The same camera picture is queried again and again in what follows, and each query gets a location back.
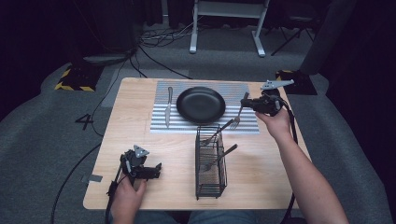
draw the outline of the wire basket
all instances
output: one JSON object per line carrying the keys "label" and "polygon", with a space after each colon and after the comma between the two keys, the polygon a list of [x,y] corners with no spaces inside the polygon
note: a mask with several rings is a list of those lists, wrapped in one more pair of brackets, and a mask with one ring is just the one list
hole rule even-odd
{"label": "wire basket", "polygon": [[212,138],[209,144],[202,146],[201,142],[208,139],[219,129],[217,127],[197,128],[195,139],[195,195],[199,197],[216,197],[227,187],[227,171],[224,157],[213,164],[210,169],[203,166],[210,164],[224,153],[221,133]]}

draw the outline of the human arm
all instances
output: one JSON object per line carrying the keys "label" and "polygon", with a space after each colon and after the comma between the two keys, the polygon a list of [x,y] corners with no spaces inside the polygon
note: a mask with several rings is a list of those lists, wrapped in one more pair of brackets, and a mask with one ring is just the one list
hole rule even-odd
{"label": "human arm", "polygon": [[125,174],[120,175],[120,183],[111,205],[111,215],[113,216],[114,224],[134,223],[134,217],[142,204],[146,187],[147,181],[142,180],[139,189],[134,190],[129,178]]}
{"label": "human arm", "polygon": [[296,200],[308,223],[348,223],[332,187],[294,142],[288,112],[281,109],[274,117],[256,112],[275,138],[280,157]]}

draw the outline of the black plate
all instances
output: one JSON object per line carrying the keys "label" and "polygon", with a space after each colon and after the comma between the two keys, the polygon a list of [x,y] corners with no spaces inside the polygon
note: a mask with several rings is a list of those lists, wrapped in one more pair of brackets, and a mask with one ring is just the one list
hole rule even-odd
{"label": "black plate", "polygon": [[225,111],[222,96],[207,87],[193,87],[177,97],[177,111],[193,123],[210,124],[221,118]]}

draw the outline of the knife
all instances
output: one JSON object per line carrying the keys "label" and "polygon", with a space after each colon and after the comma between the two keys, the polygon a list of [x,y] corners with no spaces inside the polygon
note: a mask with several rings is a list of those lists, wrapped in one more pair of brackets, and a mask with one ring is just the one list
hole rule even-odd
{"label": "knife", "polygon": [[168,87],[169,98],[168,98],[168,106],[165,109],[165,123],[166,127],[169,128],[169,122],[171,118],[171,104],[172,104],[172,95],[173,95],[173,88]]}

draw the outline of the striped placemat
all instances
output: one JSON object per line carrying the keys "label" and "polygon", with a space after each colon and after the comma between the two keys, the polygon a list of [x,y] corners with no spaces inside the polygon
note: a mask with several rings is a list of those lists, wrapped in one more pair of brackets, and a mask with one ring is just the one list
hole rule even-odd
{"label": "striped placemat", "polygon": [[[183,82],[183,81],[165,81],[157,83],[157,90],[154,100],[154,108],[151,116],[151,133],[196,133],[197,125],[183,119],[177,112],[177,97],[186,89],[196,86],[208,87],[217,91],[226,104],[224,115],[214,124],[223,125],[228,120],[238,115],[240,101],[248,92],[248,84],[245,83],[213,83],[213,82]],[[165,124],[165,108],[168,104],[168,87],[173,88],[171,117],[169,128]],[[243,108],[241,113],[241,122],[236,129],[227,128],[223,133],[238,134],[259,134],[259,126],[254,111],[250,108]]]}

